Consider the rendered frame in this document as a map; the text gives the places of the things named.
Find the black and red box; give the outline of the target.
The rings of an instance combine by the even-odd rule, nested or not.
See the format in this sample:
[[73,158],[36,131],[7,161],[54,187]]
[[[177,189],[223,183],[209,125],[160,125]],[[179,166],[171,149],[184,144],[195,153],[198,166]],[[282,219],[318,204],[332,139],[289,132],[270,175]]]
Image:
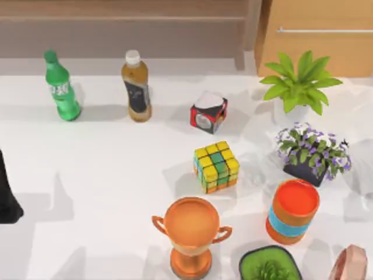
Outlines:
[[217,93],[204,92],[190,108],[190,124],[214,134],[225,120],[228,100]]

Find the colourful puzzle cube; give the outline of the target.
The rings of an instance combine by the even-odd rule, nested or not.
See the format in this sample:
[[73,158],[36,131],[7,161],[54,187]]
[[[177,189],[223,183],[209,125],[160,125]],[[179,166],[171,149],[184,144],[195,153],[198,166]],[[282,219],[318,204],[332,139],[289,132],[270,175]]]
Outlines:
[[226,141],[198,148],[193,154],[193,170],[206,194],[236,185],[240,164]]

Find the amber bottle with black label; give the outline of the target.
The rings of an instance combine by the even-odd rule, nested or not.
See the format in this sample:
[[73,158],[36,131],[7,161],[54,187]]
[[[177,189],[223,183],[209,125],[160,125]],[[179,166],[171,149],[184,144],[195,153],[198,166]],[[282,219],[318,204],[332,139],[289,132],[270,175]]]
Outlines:
[[128,50],[121,69],[122,80],[128,93],[128,113],[136,122],[146,122],[152,116],[149,95],[149,71],[137,50]]

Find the orange trophy cup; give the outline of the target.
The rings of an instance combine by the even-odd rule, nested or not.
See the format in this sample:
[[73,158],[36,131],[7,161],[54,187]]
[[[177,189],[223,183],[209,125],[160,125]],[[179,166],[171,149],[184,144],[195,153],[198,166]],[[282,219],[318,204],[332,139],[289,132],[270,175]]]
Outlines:
[[152,216],[154,226],[170,239],[170,265],[182,280],[201,280],[212,266],[211,244],[232,234],[232,227],[220,226],[216,208],[199,197],[184,197],[170,205],[164,217]]

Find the wooden open shelf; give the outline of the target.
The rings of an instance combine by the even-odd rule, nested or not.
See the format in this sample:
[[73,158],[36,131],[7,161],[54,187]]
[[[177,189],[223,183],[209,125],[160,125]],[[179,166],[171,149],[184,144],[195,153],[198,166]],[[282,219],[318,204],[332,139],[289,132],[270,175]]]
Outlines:
[[0,58],[231,58],[244,66],[262,0],[0,0]]

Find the purple flower plant black pot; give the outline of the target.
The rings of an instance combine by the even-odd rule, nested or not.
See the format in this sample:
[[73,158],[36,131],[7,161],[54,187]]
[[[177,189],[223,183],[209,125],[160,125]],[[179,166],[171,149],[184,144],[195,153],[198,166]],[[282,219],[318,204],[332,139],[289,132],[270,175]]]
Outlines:
[[338,142],[334,133],[325,134],[307,122],[295,122],[276,136],[277,154],[284,161],[283,171],[319,187],[324,179],[348,172],[349,143]]

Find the orange can with blue band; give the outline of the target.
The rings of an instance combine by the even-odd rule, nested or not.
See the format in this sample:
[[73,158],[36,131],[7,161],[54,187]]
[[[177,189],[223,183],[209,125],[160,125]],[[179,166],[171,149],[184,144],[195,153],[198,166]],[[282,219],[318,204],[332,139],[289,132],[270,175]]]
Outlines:
[[266,218],[268,235],[276,242],[299,242],[319,207],[316,188],[300,179],[282,182],[276,189]]

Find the green leafy plant white pot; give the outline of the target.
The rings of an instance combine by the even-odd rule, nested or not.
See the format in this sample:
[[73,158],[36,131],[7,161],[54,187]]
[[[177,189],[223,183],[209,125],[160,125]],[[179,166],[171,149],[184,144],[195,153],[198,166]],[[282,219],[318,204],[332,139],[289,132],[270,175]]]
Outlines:
[[324,56],[314,60],[312,51],[306,51],[298,60],[297,70],[294,69],[293,62],[287,54],[280,52],[278,58],[279,62],[265,64],[265,67],[277,74],[260,80],[261,84],[270,85],[263,99],[282,100],[285,113],[293,111],[297,106],[308,106],[322,115],[322,106],[327,106],[329,99],[321,89],[343,83],[325,70],[330,57]]

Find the green bottle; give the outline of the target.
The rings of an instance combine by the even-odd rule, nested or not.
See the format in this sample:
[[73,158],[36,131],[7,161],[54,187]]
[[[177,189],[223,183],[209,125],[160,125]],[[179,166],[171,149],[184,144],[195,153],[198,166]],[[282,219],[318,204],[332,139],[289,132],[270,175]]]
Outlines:
[[44,52],[47,70],[45,80],[54,99],[59,116],[65,121],[73,121],[80,114],[80,105],[75,98],[70,74],[58,60],[54,50]]

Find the green plant in black pot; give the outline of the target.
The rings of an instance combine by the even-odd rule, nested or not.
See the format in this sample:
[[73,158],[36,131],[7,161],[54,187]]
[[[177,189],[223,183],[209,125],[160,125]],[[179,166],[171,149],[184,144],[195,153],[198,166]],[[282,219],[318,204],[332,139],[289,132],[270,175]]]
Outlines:
[[293,256],[277,245],[248,251],[238,268],[240,280],[303,280]]

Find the wooden cupboard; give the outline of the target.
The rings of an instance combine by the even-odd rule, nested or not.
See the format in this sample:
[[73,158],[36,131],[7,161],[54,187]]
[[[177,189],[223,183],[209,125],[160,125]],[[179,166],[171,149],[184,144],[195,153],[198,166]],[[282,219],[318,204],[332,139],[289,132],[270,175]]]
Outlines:
[[308,50],[330,57],[333,76],[373,76],[373,34],[277,33],[279,27],[373,30],[373,0],[263,0],[254,48],[258,76],[272,73],[264,64],[279,52],[296,63]]

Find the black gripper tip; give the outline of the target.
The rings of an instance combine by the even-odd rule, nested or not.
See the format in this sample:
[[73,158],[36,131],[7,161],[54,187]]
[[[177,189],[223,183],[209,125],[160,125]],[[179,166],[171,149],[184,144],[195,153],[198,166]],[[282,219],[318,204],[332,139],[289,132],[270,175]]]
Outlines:
[[0,150],[0,225],[15,224],[23,215],[24,210],[10,188],[3,153]]

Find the pink rounded object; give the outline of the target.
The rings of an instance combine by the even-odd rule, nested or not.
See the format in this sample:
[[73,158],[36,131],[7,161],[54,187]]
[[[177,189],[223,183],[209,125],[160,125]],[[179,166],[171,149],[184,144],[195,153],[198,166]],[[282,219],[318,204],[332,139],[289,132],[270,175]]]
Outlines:
[[367,266],[366,250],[351,244],[339,254],[328,280],[366,280]]

